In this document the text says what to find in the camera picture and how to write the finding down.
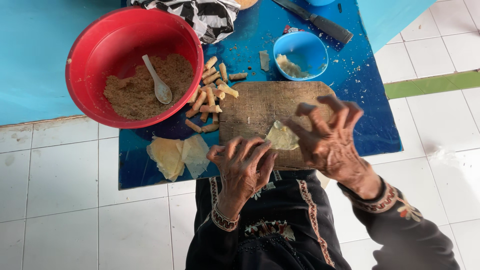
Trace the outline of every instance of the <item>knife handle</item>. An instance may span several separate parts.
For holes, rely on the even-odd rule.
[[[312,14],[309,20],[320,30],[324,31],[327,35],[333,37],[334,39],[342,43],[346,44],[353,37],[353,34],[350,31],[322,16]]]

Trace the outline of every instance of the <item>blue table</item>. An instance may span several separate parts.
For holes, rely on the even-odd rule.
[[[246,81],[281,81],[285,78],[273,61],[275,40],[282,35],[285,25],[312,32],[328,46],[329,55],[328,68],[313,80],[323,81],[340,99],[355,101],[365,110],[354,130],[355,147],[359,154],[369,156],[400,151],[400,137],[355,0],[337,0],[323,7],[313,7],[304,0],[294,2],[342,25],[354,34],[352,40],[346,45],[339,44],[310,22],[300,19],[275,2],[259,0],[251,8],[239,12],[235,31],[230,36],[216,44],[203,46],[204,58],[207,60],[217,56],[217,63],[224,62],[228,73],[249,72]],[[270,55],[269,72],[260,69],[260,50],[267,50]],[[169,139],[186,139],[194,135],[195,132],[184,125],[185,112],[189,109],[186,105],[167,120],[146,128],[120,130],[120,189],[169,182],[158,171],[155,162],[150,160],[145,148],[154,135]],[[201,123],[200,114],[192,121]],[[209,147],[218,143],[218,131],[202,134],[202,137]],[[218,169],[210,163],[199,178],[217,175]],[[188,170],[185,170],[185,174],[178,177],[177,181],[191,178]]]

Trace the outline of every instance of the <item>wooden cutting board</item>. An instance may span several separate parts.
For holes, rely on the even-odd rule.
[[[239,92],[238,98],[227,95],[220,101],[219,141],[225,145],[236,136],[265,138],[275,120],[294,115],[297,105],[307,102],[320,107],[325,120],[330,118],[331,109],[317,102],[317,96],[334,94],[323,82],[241,82],[231,86]],[[295,117],[307,130],[312,126],[308,117]],[[307,169],[300,148],[295,150],[269,150],[278,152],[275,170]]]

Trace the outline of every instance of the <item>tiled floor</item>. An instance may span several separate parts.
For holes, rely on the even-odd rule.
[[[376,54],[384,83],[480,68],[480,1],[438,0]]]
[[[478,3],[436,2],[376,54],[384,81],[479,68]],[[480,269],[478,104],[480,88],[392,99],[404,151],[366,157],[467,270]],[[344,256],[371,269],[381,246],[335,181],[326,191]],[[0,129],[1,270],[184,269],[195,211],[195,181],[118,191],[117,129],[88,118]]]

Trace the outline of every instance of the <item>knife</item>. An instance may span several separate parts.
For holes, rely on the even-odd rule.
[[[334,39],[342,43],[346,44],[353,37],[353,34],[350,31],[346,30],[345,28],[339,26],[338,24],[322,16],[311,13],[289,0],[273,0],[273,1],[281,5],[282,7],[294,12],[296,15],[300,16],[302,19],[312,22],[313,25],[318,27],[320,30],[324,31],[327,35],[333,37]]]

